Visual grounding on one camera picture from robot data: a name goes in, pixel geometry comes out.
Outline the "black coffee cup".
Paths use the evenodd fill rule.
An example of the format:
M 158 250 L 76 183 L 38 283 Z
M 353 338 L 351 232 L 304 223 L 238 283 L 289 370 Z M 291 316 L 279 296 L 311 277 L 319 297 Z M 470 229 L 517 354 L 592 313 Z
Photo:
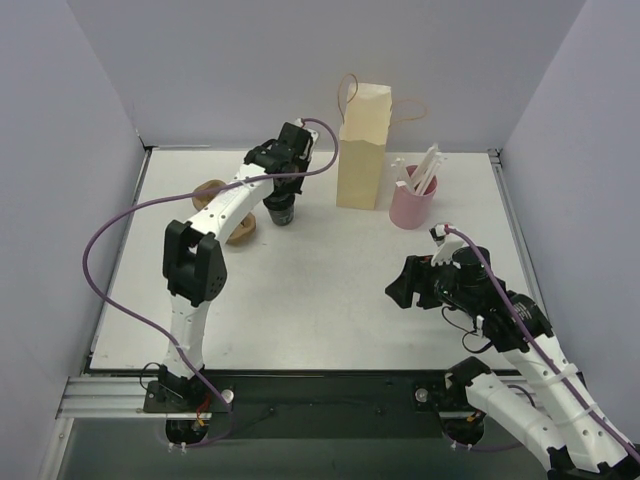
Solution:
M 281 197 L 267 197 L 263 201 L 271 221 L 276 226 L 289 225 L 295 216 L 295 195 L 288 194 Z

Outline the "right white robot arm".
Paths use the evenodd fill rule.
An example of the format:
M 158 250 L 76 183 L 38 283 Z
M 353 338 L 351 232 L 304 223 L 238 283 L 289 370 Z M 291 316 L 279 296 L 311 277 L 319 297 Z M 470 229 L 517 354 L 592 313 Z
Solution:
M 539 461 L 548 478 L 638 478 L 638 447 L 606 420 L 539 306 L 492 272 L 486 248 L 462 247 L 442 265 L 411 255 L 385 293 L 402 309 L 463 312 L 520 373 L 539 408 L 520 399 L 476 356 L 446 372 L 444 398 L 492 418 Z

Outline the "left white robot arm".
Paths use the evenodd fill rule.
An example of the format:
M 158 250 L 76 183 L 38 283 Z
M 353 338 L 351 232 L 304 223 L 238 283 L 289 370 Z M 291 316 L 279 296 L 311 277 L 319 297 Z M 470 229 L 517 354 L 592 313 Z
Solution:
M 144 409 L 151 413 L 193 412 L 211 392 L 200 380 L 208 310 L 227 280 L 223 245 L 258 205 L 272 222 L 286 226 L 319 135 L 300 121 L 285 123 L 275 139 L 250 150 L 226 191 L 185 222 L 165 230 L 162 273 L 171 300 L 173 337 L 148 386 Z

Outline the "pink straw holder cup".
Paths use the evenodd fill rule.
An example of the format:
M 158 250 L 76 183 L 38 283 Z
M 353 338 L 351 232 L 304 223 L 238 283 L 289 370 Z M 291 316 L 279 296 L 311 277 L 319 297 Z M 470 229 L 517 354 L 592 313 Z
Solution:
M 414 230 L 421 227 L 428 217 L 437 185 L 437 178 L 434 177 L 424 194 L 418 195 L 405 186 L 405 181 L 397 178 L 389 207 L 391 222 L 404 230 Z

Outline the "beige paper bag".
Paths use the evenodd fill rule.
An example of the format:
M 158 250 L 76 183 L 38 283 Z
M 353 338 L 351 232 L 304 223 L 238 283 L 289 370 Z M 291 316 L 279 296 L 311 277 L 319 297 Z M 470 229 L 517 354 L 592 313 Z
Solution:
M 336 205 L 373 210 L 385 164 L 392 126 L 424 118 L 426 105 L 414 99 L 394 100 L 387 85 L 361 82 L 347 73 L 337 90 L 341 117 Z

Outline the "brown pulp cup carrier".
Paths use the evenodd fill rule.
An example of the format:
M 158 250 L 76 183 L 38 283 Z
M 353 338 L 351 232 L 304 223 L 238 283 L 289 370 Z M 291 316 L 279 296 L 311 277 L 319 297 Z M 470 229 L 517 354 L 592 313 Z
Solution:
M 252 210 L 261 199 L 249 185 L 230 189 L 224 186 L 221 180 L 210 180 L 197 187 L 192 199 L 197 213 L 188 222 L 200 234 L 213 233 L 220 243 L 239 245 L 256 230 Z

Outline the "white wrapped straw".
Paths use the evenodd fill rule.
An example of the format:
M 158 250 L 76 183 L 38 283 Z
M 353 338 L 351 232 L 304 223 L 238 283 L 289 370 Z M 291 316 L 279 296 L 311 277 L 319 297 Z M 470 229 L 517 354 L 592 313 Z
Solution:
M 423 160 L 416 166 L 410 174 L 410 186 L 418 194 L 422 189 L 422 184 L 427 179 L 427 174 L 431 171 L 432 163 L 437 159 L 439 146 L 437 143 L 431 145 L 427 150 Z
M 419 187 L 417 188 L 416 193 L 418 195 L 422 196 L 426 193 L 429 185 L 431 184 L 433 178 L 436 176 L 436 173 L 438 172 L 440 166 L 442 165 L 443 160 L 444 160 L 444 157 L 442 154 L 437 154 L 434 157 L 428 170 L 425 172 L 425 177 L 423 178 L 423 180 L 419 184 Z
M 413 186 L 410 174 L 408 173 L 405 159 L 400 157 L 396 158 L 392 163 L 392 167 L 395 172 L 396 186 L 399 188 L 404 188 L 409 193 L 414 193 L 415 188 Z

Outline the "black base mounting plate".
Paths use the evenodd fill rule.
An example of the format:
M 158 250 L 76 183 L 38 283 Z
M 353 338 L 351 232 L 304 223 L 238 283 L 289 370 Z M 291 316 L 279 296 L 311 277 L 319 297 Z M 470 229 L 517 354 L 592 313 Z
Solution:
M 441 370 L 209 370 L 175 393 L 159 381 L 143 410 L 169 441 L 370 440 L 450 436 L 477 444 L 485 416 L 445 388 Z

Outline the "aluminium frame rail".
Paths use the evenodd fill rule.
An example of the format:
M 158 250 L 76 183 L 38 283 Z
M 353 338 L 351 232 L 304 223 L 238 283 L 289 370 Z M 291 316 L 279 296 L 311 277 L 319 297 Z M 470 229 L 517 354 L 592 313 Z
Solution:
M 95 418 L 144 414 L 146 387 L 156 376 L 170 325 L 161 273 L 164 231 L 194 213 L 183 192 L 197 183 L 231 180 L 240 151 L 155 150 L 146 164 L 111 302 L 103 308 L 88 371 L 71 379 L 62 411 Z M 459 313 L 402 310 L 386 286 L 411 254 L 434 245 L 426 227 L 406 231 L 388 217 L 394 170 L 385 167 L 377 207 L 335 204 L 337 164 L 327 152 L 311 174 L 285 227 L 254 210 L 256 234 L 224 250 L 228 279 L 210 309 L 203 343 L 209 370 L 441 370 L 466 358 L 475 340 Z

